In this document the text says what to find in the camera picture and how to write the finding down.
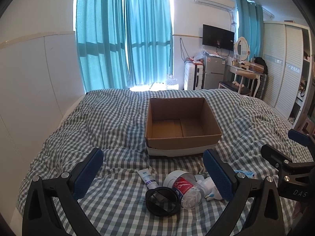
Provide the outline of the white bottle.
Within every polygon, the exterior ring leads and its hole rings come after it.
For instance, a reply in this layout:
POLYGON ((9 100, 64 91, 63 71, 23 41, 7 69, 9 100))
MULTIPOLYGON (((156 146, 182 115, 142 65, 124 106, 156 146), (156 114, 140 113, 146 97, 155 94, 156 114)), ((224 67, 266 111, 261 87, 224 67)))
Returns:
POLYGON ((207 201, 211 200, 222 200, 222 196, 218 191, 218 188, 214 184, 214 181, 209 176, 204 178, 202 175, 195 175, 197 185, 203 190, 205 199, 207 201))

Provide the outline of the blue white tissue pack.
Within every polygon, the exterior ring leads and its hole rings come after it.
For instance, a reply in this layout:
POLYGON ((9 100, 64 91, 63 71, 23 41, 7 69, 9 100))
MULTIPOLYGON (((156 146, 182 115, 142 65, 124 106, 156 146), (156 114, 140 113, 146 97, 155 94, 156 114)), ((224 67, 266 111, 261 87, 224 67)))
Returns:
POLYGON ((251 172, 251 171, 239 171, 239 170, 235 170, 235 173, 243 173, 244 175, 246 175, 248 178, 255 178, 255 173, 251 172))

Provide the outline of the clear cotton swab jar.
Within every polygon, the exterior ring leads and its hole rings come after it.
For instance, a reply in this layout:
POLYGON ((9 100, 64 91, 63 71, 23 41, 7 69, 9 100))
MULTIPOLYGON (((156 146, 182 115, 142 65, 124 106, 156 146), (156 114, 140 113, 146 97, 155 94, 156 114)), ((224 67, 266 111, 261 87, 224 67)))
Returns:
POLYGON ((163 186, 175 191, 184 209, 196 208, 205 196, 195 176, 187 171, 172 171, 166 176, 163 186))

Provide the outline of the black round lid case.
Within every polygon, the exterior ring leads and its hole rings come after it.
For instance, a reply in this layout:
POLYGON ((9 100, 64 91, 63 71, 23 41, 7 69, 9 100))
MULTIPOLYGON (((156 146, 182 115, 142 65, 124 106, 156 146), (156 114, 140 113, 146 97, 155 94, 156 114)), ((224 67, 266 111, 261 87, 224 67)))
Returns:
POLYGON ((148 190, 145 194, 145 204, 147 210, 157 217, 170 217, 181 210, 175 191, 164 186, 148 190))

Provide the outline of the white cream tube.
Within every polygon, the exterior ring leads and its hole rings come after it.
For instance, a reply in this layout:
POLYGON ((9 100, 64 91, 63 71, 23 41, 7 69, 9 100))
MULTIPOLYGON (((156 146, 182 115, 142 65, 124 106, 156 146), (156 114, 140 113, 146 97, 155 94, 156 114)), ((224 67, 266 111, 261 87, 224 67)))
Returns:
POLYGON ((156 182, 148 168, 141 169, 137 171, 137 173, 149 190, 158 188, 158 183, 156 182))

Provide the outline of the white vanity desk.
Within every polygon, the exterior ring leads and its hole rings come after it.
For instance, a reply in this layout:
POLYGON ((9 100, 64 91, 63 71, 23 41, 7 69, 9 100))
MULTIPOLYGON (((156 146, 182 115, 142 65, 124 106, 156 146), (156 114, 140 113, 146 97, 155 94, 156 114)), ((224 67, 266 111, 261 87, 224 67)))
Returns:
POLYGON ((245 69, 242 69, 241 67, 237 67, 237 66, 234 66, 234 65, 227 65, 227 68, 228 70, 234 74, 234 79, 236 80, 236 76, 241 76, 241 84, 242 82, 244 81, 245 78, 247 79, 251 79, 252 80, 252 85, 251 85, 251 93, 253 95, 253 97, 256 96, 257 92, 258 92, 258 89, 259 89, 259 86, 260 86, 260 76, 262 75, 262 73, 257 73, 255 71, 251 71, 251 70, 245 70, 245 69), (254 89, 254 81, 255 79, 257 80, 257 85, 256 85, 256 88, 255 88, 255 91, 253 91, 254 89))

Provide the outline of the white louvered wardrobe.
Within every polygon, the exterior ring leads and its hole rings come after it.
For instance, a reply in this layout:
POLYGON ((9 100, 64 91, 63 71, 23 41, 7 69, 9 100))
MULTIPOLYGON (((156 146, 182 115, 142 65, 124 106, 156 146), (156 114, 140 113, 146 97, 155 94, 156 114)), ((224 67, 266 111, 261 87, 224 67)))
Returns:
POLYGON ((263 59, 268 82, 263 101, 289 126, 298 129, 306 116, 312 82, 312 36, 297 23, 264 22, 263 59))

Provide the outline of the white suitcase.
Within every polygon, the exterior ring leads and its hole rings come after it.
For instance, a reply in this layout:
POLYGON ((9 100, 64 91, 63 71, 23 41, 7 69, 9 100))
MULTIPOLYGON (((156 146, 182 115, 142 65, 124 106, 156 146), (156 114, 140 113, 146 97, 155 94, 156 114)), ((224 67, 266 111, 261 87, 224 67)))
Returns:
POLYGON ((184 90, 202 89, 203 65, 197 63, 186 63, 184 72, 184 90))

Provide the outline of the oval vanity mirror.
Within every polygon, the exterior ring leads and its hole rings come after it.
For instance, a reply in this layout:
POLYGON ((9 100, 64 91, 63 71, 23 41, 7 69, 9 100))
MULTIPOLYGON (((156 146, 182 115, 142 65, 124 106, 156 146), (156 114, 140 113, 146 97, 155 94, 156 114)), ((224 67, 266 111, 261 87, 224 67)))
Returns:
POLYGON ((238 62, 246 61, 249 58, 250 49, 247 40, 239 37, 234 46, 234 57, 238 62))

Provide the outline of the checkered bed duvet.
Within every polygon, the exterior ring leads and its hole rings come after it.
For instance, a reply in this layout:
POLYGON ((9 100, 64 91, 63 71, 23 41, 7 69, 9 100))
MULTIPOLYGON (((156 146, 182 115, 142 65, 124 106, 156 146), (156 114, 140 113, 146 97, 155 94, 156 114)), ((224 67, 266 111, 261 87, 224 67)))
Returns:
POLYGON ((32 178, 58 177, 84 160, 94 148, 104 162, 87 194, 79 200, 101 235, 205 235, 226 207, 226 201, 203 201, 192 210, 158 218, 145 206, 147 187, 138 171, 149 169, 162 183, 174 170, 207 176, 202 156, 151 159, 145 127, 151 98, 204 98, 221 129, 215 146, 220 158, 257 178, 276 177, 277 170, 260 155, 269 144, 294 162, 308 162, 308 149, 290 140, 288 125, 263 101, 227 89, 132 92, 104 89, 89 92, 61 126, 44 142, 21 182, 17 210, 23 213, 32 178))

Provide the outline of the right teal curtain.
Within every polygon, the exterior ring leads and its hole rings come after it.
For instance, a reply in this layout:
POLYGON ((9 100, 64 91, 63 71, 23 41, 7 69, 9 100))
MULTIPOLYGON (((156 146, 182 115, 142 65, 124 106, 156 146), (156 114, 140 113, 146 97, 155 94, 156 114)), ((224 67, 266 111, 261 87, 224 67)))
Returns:
POLYGON ((264 21, 263 8, 249 0, 236 0, 239 15, 238 36, 249 45, 249 60, 263 55, 264 21))

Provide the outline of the teal curtain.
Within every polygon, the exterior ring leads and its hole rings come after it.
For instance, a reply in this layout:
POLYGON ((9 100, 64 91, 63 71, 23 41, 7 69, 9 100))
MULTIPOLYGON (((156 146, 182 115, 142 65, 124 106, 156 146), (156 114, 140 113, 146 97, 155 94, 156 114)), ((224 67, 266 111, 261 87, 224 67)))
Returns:
POLYGON ((238 36, 249 45, 249 60, 263 55, 264 21, 263 8, 249 0, 236 0, 239 15, 238 36))
POLYGON ((133 86, 164 82, 173 71, 170 0, 124 0, 133 86))
POLYGON ((77 0, 75 32, 85 90, 128 88, 122 0, 77 0))

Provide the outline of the middle teal curtain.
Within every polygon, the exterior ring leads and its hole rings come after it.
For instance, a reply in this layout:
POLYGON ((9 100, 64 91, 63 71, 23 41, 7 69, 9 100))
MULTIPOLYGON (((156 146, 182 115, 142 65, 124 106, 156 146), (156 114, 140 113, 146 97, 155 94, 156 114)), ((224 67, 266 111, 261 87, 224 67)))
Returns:
POLYGON ((173 71, 170 0, 124 0, 133 86, 164 82, 173 71))

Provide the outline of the left teal curtain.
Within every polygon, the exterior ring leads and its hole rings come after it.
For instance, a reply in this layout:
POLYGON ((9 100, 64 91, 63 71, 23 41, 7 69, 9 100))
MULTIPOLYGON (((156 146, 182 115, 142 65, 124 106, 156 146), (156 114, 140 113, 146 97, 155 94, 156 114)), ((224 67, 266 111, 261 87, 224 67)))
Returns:
POLYGON ((77 0, 75 32, 85 90, 128 88, 122 0, 77 0))

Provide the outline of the black wall television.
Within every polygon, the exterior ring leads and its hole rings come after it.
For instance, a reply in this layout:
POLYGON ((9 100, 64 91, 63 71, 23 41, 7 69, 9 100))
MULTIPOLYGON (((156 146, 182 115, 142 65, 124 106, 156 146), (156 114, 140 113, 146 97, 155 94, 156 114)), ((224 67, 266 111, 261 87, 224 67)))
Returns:
POLYGON ((234 32, 203 24, 202 44, 232 51, 234 50, 234 32))

